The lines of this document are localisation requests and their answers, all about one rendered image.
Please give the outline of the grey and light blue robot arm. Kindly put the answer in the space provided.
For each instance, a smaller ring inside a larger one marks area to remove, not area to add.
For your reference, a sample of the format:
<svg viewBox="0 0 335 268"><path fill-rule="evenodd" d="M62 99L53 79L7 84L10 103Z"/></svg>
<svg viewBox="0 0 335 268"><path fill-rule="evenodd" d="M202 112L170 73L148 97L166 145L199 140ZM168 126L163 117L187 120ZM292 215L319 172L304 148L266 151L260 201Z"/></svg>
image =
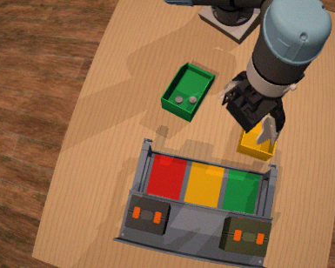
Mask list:
<svg viewBox="0 0 335 268"><path fill-rule="evenodd" d="M253 8L260 7L258 40L246 75L253 88L268 97L280 97L297 89L296 83L305 76L304 71L320 54L332 31L330 13L319 0L164 1L211 6L214 17L231 27L247 23Z"/></svg>

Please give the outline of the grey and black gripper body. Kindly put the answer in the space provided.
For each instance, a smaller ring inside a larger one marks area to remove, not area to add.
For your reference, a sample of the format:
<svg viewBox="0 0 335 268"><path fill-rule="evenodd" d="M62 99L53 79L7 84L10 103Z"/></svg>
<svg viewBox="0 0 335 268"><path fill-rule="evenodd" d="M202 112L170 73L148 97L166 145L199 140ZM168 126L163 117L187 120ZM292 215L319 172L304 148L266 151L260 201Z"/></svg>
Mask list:
<svg viewBox="0 0 335 268"><path fill-rule="evenodd" d="M238 90L236 90L237 87ZM243 99L243 97L239 93L243 95L245 99ZM257 95L255 96L255 94ZM263 117L265 117L268 113L272 113L272 109L274 111L276 110L276 106L279 107L281 104L283 104L283 96L268 97L261 94L251 86L248 77L245 74L245 79L242 82L240 82L224 94L224 100L222 105L228 103L226 105L226 109L231 113L231 115L236 119L236 121L240 124L240 126L245 130L245 133L247 134L262 120ZM261 120L259 121L259 119Z"/></svg>

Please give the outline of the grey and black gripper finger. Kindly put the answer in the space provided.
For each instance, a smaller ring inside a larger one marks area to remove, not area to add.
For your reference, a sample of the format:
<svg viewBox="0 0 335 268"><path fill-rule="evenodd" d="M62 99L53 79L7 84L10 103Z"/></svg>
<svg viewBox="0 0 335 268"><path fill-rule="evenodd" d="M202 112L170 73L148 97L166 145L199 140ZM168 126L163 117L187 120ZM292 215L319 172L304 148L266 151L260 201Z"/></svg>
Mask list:
<svg viewBox="0 0 335 268"><path fill-rule="evenodd" d="M283 105L276 106L269 115L266 115L261 122L262 130L256 138L256 144L262 144L266 140L271 140L271 145L274 145L278 139L280 132L282 131L285 124L285 112Z"/></svg>
<svg viewBox="0 0 335 268"><path fill-rule="evenodd" d="M246 70L241 71L239 74L237 74L236 77L234 77L225 87L224 87L224 91L218 96L218 98L223 98L224 94L232 89L234 86L236 86L237 84L239 84L240 82L242 82L245 79L245 73Z"/></svg>

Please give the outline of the grey metal shelf rack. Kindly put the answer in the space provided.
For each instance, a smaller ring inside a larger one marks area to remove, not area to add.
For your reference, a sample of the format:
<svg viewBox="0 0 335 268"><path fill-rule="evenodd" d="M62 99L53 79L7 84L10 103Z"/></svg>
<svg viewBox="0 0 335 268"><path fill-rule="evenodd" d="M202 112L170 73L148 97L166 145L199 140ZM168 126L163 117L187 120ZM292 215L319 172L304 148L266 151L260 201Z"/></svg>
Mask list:
<svg viewBox="0 0 335 268"><path fill-rule="evenodd" d="M278 165L269 164L268 171L263 173L153 151L152 139L147 137L142 144L120 232L113 240L215 264L266 268L265 257L218 247L225 218L271 223ZM164 235L124 226L132 195L171 205Z"/></svg>

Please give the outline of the green bin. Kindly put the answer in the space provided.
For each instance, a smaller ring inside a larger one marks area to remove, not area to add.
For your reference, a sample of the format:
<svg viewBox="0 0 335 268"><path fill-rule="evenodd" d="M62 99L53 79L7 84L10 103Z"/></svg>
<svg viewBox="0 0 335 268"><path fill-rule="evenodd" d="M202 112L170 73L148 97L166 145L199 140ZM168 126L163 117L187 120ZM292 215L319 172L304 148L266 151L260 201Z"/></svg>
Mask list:
<svg viewBox="0 0 335 268"><path fill-rule="evenodd" d="M213 84L211 80L215 79L215 76L187 62L179 68L163 96L161 96L162 108L190 122L211 88ZM177 96L183 98L181 104L175 102ZM191 96L197 98L195 104L190 104Z"/></svg>

